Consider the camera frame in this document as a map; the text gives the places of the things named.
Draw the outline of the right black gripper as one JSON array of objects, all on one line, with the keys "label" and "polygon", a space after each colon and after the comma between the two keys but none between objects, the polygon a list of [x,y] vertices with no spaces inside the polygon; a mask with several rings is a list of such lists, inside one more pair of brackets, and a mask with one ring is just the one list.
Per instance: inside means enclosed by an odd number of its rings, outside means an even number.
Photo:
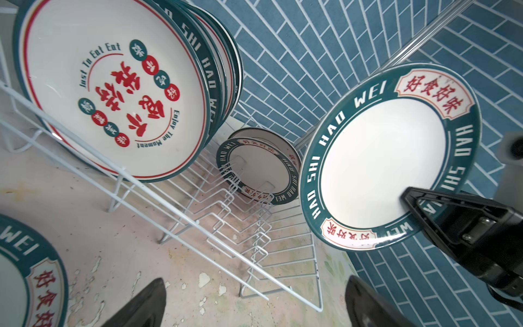
[{"label": "right black gripper", "polygon": [[400,199],[428,238],[474,277],[522,296],[522,214],[470,193],[408,187]]}]

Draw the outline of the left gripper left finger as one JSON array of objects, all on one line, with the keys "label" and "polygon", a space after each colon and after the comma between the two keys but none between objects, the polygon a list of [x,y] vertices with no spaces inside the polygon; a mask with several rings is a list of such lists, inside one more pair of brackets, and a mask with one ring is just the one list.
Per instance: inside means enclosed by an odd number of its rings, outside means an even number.
[{"label": "left gripper left finger", "polygon": [[156,278],[106,321],[103,327],[161,326],[166,297],[164,280]]}]

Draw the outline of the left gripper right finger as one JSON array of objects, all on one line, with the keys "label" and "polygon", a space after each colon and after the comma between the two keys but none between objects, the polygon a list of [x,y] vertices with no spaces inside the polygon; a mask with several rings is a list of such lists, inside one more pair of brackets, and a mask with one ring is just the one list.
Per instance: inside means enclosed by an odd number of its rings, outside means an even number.
[{"label": "left gripper right finger", "polygon": [[415,327],[397,308],[356,275],[348,280],[345,303],[352,326]]}]

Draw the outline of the small green-rim plate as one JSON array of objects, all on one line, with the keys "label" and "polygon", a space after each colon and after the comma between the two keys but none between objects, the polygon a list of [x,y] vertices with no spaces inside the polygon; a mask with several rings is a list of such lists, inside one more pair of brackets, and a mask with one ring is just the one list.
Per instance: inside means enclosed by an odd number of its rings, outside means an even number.
[{"label": "small green-rim plate", "polygon": [[251,200],[281,205],[298,197],[296,165],[263,140],[230,138],[219,146],[216,161],[222,177],[237,182],[238,192]]},{"label": "small green-rim plate", "polygon": [[482,137],[478,98],[434,63],[386,69],[340,99],[302,161],[299,199],[312,233],[344,251],[373,251],[421,230],[409,187],[458,193]]},{"label": "small green-rim plate", "polygon": [[28,225],[1,216],[1,325],[63,326],[68,278],[55,248]]}]

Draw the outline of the white wire dish rack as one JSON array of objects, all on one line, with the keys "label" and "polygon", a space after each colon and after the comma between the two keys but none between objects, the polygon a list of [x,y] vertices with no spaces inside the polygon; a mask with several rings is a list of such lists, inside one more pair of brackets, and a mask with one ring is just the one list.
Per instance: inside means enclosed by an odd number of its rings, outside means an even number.
[{"label": "white wire dish rack", "polygon": [[241,285],[241,298],[268,298],[270,292],[260,288],[260,283],[266,281],[274,285],[274,292],[287,292],[312,309],[323,311],[323,302],[314,303],[310,296],[301,295],[290,285],[293,279],[306,279],[315,288],[314,296],[322,298],[315,241],[302,214],[296,206],[276,210],[271,199],[244,199],[240,183],[246,162],[238,156],[219,166],[215,162],[217,139],[211,140],[196,161],[177,177],[140,185],[116,174],[108,175],[110,185],[105,186],[92,177],[90,167],[72,162],[76,149],[63,144],[55,152],[42,144],[42,137],[48,133],[46,121],[43,114],[36,114],[30,121],[35,131],[27,136],[2,119],[1,133],[7,150],[21,153],[29,148],[39,149],[110,197],[109,211],[123,206],[147,221],[151,221],[147,208],[160,212],[172,222],[171,228],[163,229],[163,242],[176,240],[199,252],[196,242],[187,238],[189,230],[199,232],[212,249],[241,262],[240,271],[230,271],[230,276]]}]

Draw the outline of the front large red-lettered plate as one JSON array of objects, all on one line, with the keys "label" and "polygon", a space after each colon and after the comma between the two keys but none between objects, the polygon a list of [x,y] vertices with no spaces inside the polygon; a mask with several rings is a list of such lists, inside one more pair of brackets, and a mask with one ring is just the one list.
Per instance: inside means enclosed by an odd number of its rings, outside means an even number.
[{"label": "front large red-lettered plate", "polygon": [[203,149],[204,70],[163,1],[23,1],[13,43],[25,97],[91,166],[157,182]]}]

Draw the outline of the large red-lettered plate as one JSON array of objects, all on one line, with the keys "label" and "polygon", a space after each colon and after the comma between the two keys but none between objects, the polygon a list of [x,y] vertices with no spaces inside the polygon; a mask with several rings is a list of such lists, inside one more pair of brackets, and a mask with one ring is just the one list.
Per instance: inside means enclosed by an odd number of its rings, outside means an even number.
[{"label": "large red-lettered plate", "polygon": [[218,46],[219,55],[225,68],[226,81],[231,84],[228,88],[230,99],[228,100],[222,118],[222,120],[225,121],[232,114],[241,97],[245,76],[241,54],[232,32],[221,20],[208,10],[196,5],[192,5],[192,8],[196,11],[196,14],[210,26],[211,35],[216,39],[215,43]]},{"label": "large red-lettered plate", "polygon": [[225,108],[221,114],[220,125],[222,126],[231,115],[234,107],[238,103],[239,89],[237,85],[238,68],[236,54],[233,49],[232,36],[226,26],[212,15],[209,11],[195,5],[182,1],[181,4],[194,15],[199,22],[206,28],[212,39],[212,43],[217,49],[217,54],[222,63],[223,77],[226,82],[227,99]]},{"label": "large red-lettered plate", "polygon": [[23,1],[13,43],[25,97],[91,166],[157,182],[203,149],[204,70],[163,1]]}]

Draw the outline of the back large red-lettered plate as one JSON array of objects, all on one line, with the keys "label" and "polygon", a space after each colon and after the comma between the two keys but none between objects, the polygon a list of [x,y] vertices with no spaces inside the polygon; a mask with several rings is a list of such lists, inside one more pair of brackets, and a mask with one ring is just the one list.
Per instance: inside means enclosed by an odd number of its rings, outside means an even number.
[{"label": "back large red-lettered plate", "polygon": [[196,5],[192,5],[192,8],[196,11],[196,14],[210,26],[211,35],[216,39],[215,43],[218,46],[219,55],[225,68],[226,81],[231,84],[228,88],[230,99],[228,100],[222,118],[222,120],[225,121],[232,114],[241,97],[245,76],[241,54],[232,32],[221,20],[208,10]]}]

